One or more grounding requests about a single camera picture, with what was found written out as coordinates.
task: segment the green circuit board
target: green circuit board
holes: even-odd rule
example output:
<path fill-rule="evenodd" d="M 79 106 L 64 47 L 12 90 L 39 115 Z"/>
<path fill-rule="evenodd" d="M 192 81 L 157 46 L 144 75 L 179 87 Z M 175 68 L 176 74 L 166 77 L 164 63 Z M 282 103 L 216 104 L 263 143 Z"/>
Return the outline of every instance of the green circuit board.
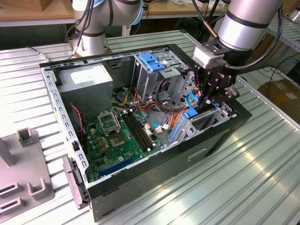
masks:
<path fill-rule="evenodd" d="M 134 111 L 133 115 L 140 123 L 143 131 L 146 132 L 144 124 L 147 122 L 141 112 Z M 114 123 L 112 123 L 111 117 L 107 117 L 108 122 L 105 121 L 105 117 L 101 119 L 105 127 L 113 126 Z M 107 169 L 126 163 L 129 160 L 130 163 L 136 162 L 164 148 L 161 141 L 153 136 L 153 139 L 149 137 L 149 140 L 155 146 L 150 151 L 143 151 L 121 115 L 116 115 L 116 118 L 121 129 L 118 133 L 110 133 L 108 136 L 105 136 L 99 120 L 83 126 L 87 133 L 86 158 L 89 162 L 89 168 L 86 170 L 86 175 L 89 182 L 97 181 L 101 177 L 100 172 L 107 171 Z"/>

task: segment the motherboard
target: motherboard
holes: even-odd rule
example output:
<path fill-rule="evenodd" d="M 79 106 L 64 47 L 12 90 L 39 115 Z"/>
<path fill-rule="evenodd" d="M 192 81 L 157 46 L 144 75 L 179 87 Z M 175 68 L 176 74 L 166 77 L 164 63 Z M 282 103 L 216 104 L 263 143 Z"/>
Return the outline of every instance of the motherboard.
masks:
<path fill-rule="evenodd" d="M 98 120 L 84 125 L 89 182 L 163 149 L 161 141 L 148 129 L 139 110 L 126 114 L 104 112 Z"/>

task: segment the red wire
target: red wire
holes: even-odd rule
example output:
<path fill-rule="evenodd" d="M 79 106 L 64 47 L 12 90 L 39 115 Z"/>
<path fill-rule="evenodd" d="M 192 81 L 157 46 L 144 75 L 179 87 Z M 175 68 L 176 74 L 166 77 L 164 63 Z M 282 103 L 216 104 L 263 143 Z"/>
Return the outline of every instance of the red wire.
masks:
<path fill-rule="evenodd" d="M 78 116 L 79 116 L 79 121 L 80 121 L 80 129 L 81 129 L 81 143 L 83 143 L 83 122 L 81 120 L 81 115 L 80 115 L 80 112 L 78 111 L 78 109 L 74 106 L 74 105 L 71 105 L 77 112 Z"/>

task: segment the wooden shelf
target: wooden shelf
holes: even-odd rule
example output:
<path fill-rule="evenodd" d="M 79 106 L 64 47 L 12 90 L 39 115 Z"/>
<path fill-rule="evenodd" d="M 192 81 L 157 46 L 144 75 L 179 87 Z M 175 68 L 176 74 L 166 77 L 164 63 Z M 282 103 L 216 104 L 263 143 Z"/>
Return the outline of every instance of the wooden shelf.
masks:
<path fill-rule="evenodd" d="M 42 12 L 7 5 L 0 9 L 0 21 L 70 18 L 74 18 L 70 0 L 53 0 Z"/>
<path fill-rule="evenodd" d="M 226 12 L 228 6 L 225 8 L 216 9 L 216 12 Z M 205 13 L 206 7 L 201 7 L 200 11 Z M 174 15 L 174 14 L 196 14 L 196 10 L 193 4 L 187 4 L 185 6 L 178 6 L 174 2 L 150 2 L 149 3 L 149 15 Z"/>
<path fill-rule="evenodd" d="M 216 12 L 225 12 L 228 7 L 217 9 Z M 178 14 L 196 14 L 193 4 L 178 6 L 175 3 L 151 2 L 149 4 L 149 15 L 178 15 Z M 29 9 L 5 6 L 0 9 L 0 21 L 19 21 L 19 20 L 46 20 L 46 19 L 72 19 L 74 18 L 72 4 L 70 0 L 53 0 L 49 6 L 42 12 Z"/>

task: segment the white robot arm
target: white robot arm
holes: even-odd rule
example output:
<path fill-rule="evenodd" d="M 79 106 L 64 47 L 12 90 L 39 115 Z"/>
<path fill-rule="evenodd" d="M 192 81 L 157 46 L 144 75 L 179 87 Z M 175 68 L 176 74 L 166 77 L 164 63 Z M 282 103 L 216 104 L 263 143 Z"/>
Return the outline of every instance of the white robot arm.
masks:
<path fill-rule="evenodd" d="M 105 27 L 135 25 L 143 15 L 143 0 L 73 0 L 72 6 L 78 33 L 73 53 L 79 56 L 107 53 Z"/>

